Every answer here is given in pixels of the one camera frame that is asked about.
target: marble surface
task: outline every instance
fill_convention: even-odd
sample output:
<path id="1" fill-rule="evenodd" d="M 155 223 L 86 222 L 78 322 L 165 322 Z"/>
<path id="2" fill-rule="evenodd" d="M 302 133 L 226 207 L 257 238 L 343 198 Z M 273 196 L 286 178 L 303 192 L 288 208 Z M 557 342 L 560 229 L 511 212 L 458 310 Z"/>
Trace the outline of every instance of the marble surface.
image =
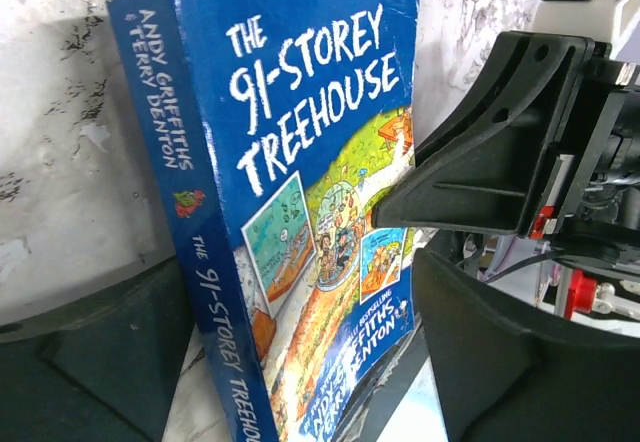
<path id="1" fill-rule="evenodd" d="M 173 254 L 104 0 L 1 7 L 0 325 Z M 535 8 L 535 0 L 421 0 L 418 142 L 461 100 L 496 35 L 525 28 Z M 226 440 L 194 335 L 165 441 Z"/>

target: publisher logo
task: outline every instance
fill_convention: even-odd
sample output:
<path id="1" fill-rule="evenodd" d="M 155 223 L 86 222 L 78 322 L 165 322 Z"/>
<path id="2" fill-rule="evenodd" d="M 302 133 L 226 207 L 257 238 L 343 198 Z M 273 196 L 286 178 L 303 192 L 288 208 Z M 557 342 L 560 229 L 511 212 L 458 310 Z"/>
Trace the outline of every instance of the publisher logo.
<path id="1" fill-rule="evenodd" d="M 182 192 L 174 192 L 175 209 L 178 217 L 184 219 L 191 217 L 198 207 L 202 205 L 204 200 L 204 192 L 201 190 L 183 190 Z"/>

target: circular illustration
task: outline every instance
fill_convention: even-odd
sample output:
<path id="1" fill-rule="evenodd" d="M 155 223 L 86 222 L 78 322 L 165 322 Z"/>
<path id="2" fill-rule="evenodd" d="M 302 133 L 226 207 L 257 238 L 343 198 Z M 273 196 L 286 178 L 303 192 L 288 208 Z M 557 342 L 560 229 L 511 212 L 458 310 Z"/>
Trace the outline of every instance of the circular illustration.
<path id="1" fill-rule="evenodd" d="M 324 195 L 318 212 L 320 290 L 335 289 L 358 266 L 364 230 L 358 194 L 349 183 L 337 182 Z"/>

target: book spine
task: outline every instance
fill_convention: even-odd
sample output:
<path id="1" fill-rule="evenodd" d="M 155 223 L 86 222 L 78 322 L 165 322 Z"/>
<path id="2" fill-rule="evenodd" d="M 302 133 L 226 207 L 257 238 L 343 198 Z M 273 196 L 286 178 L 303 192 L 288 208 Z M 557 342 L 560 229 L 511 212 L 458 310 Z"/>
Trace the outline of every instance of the book spine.
<path id="1" fill-rule="evenodd" d="M 232 437 L 278 440 L 174 0 L 110 0 L 108 9 Z"/>

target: book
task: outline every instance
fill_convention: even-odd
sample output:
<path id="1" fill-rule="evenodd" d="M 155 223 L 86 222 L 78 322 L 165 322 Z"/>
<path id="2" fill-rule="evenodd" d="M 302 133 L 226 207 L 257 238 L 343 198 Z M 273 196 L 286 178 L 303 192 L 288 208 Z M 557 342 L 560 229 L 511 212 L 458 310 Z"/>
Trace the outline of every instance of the book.
<path id="1" fill-rule="evenodd" d="M 108 0 L 235 441 L 331 440 L 414 327 L 418 0 Z"/>

